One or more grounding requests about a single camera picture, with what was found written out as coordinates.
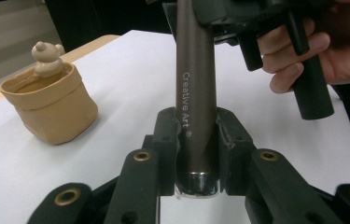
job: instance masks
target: finger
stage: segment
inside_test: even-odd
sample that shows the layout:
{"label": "finger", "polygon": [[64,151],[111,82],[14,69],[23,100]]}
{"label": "finger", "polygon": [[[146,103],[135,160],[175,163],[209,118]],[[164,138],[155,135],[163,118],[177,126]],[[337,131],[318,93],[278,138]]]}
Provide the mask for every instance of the finger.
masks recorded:
{"label": "finger", "polygon": [[262,69],[268,73],[274,74],[293,63],[303,62],[312,58],[329,47],[329,35],[325,33],[316,33],[310,36],[308,42],[310,49],[301,56],[296,54],[292,46],[287,46],[275,53],[264,55],[262,57]]}
{"label": "finger", "polygon": [[274,93],[285,93],[292,91],[291,86],[302,74],[302,63],[294,63],[278,71],[271,79],[270,88]]}
{"label": "finger", "polygon": [[[303,20],[305,32],[310,35],[315,30],[315,23],[311,19]],[[261,55],[271,54],[291,44],[290,37],[285,25],[282,25],[268,34],[263,35],[258,39],[259,52]]]}

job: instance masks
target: black handle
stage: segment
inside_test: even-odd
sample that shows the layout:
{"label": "black handle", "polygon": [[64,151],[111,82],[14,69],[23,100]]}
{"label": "black handle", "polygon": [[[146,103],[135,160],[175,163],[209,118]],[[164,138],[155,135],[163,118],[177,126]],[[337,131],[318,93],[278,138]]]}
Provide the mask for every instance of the black handle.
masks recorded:
{"label": "black handle", "polygon": [[[298,55],[309,50],[302,19],[292,10],[287,12],[286,28]],[[334,113],[319,57],[303,62],[302,75],[293,85],[303,119],[323,119]]]}
{"label": "black handle", "polygon": [[302,75],[293,85],[303,119],[323,119],[334,113],[319,57],[303,62]]}

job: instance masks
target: small figurine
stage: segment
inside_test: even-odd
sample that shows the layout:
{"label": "small figurine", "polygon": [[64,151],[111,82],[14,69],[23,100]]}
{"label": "small figurine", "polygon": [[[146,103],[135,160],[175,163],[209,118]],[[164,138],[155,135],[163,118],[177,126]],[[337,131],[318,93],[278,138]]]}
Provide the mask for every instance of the small figurine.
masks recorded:
{"label": "small figurine", "polygon": [[63,62],[60,58],[64,54],[62,45],[37,42],[32,48],[32,55],[37,61],[35,73],[40,77],[50,77],[63,70]]}

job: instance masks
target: bronze metal tube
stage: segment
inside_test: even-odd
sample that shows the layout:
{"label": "bronze metal tube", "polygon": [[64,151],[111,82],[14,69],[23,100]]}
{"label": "bronze metal tube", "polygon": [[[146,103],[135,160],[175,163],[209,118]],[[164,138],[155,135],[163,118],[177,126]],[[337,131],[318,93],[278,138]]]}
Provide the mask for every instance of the bronze metal tube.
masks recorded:
{"label": "bronze metal tube", "polygon": [[217,192],[218,146],[213,32],[191,0],[177,1],[176,116],[181,123],[176,184],[182,193]]}

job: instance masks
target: brass screw insert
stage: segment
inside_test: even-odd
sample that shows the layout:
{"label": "brass screw insert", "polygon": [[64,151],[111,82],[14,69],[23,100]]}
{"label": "brass screw insert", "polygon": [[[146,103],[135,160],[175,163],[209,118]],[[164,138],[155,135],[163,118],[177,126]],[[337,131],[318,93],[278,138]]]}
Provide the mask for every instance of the brass screw insert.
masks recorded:
{"label": "brass screw insert", "polygon": [[78,200],[79,196],[81,196],[81,190],[77,188],[66,189],[60,192],[55,197],[55,204],[59,206],[67,206]]}
{"label": "brass screw insert", "polygon": [[277,161],[279,159],[279,155],[272,151],[262,151],[259,156],[266,161]]}
{"label": "brass screw insert", "polygon": [[134,154],[133,159],[136,161],[148,161],[150,159],[150,155],[145,151],[141,151]]}

